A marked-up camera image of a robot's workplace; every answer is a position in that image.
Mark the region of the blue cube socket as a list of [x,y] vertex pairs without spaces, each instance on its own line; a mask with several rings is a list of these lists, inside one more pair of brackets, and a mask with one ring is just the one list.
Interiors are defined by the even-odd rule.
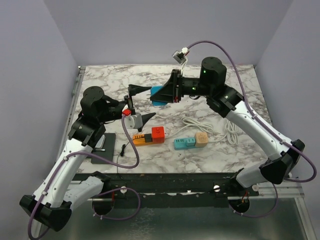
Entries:
[[155,97],[154,100],[151,101],[152,105],[154,107],[162,107],[162,106],[166,106],[168,103],[166,101],[164,101],[163,99],[160,99],[160,95],[157,94],[157,92],[162,88],[162,85],[156,85],[156,86],[152,86],[150,89],[150,96],[151,97]]

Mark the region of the red cube socket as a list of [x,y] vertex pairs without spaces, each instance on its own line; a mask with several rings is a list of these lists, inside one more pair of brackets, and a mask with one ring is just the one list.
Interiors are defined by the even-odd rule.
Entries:
[[163,126],[151,128],[151,137],[153,144],[163,144],[165,142],[165,130]]

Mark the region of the orange power strip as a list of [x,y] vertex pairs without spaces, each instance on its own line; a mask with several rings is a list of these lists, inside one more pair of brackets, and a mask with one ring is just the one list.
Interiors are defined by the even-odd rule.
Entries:
[[152,134],[135,134],[132,137],[132,141],[136,147],[152,145]]

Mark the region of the black charger with cable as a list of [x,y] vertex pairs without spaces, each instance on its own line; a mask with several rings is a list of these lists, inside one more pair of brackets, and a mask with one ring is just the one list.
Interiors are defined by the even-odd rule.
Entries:
[[[153,138],[151,133],[147,134],[135,134],[132,136],[132,141],[136,147],[151,145],[153,143]],[[126,144],[123,144],[121,147],[121,151],[116,158],[116,163],[120,157],[123,157],[125,154],[125,149],[130,142],[128,141]]]

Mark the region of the teal power strip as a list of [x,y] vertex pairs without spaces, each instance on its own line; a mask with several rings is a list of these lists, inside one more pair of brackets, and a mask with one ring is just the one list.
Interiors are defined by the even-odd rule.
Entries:
[[176,138],[173,141],[173,147],[175,150],[179,151],[179,150],[189,150],[189,149],[194,149],[196,148],[196,146],[186,146],[186,140],[188,137],[186,138]]

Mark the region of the small teal plug adapter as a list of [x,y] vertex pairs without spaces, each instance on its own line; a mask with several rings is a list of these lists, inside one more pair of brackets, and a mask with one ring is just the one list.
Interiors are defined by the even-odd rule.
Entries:
[[194,137],[188,137],[186,139],[186,146],[187,147],[194,147],[196,145],[196,139]]

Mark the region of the beige cube socket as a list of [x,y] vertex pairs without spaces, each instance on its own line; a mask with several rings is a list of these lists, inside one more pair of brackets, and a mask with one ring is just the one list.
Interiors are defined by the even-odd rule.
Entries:
[[197,148],[203,148],[209,142],[208,134],[206,132],[197,132],[194,138],[195,138],[195,146]]

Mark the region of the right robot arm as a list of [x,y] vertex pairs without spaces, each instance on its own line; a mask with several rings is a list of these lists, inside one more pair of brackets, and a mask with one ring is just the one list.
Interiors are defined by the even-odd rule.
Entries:
[[299,161],[305,144],[291,140],[261,119],[244,97],[226,81],[227,68],[216,57],[206,57],[201,62],[198,78],[184,77],[179,69],[171,72],[169,80],[150,97],[153,102],[178,103],[184,96],[203,96],[210,109],[222,118],[237,125],[264,151],[264,163],[240,170],[229,189],[240,196],[248,187],[263,182],[281,184]]

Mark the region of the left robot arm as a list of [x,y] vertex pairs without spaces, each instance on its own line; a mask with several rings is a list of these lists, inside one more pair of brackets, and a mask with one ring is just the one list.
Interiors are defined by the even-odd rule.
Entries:
[[30,217],[29,228],[36,220],[58,232],[79,205],[95,195],[103,198],[110,193],[111,186],[100,172],[94,172],[73,190],[68,190],[68,186],[85,158],[96,157],[93,150],[104,136],[107,122],[121,120],[136,159],[140,158],[128,130],[141,131],[154,113],[141,115],[136,112],[132,97],[150,89],[149,86],[130,84],[122,101],[107,96],[99,86],[90,86],[83,92],[81,111],[71,126],[58,160],[38,189],[31,195],[23,195],[19,202]]

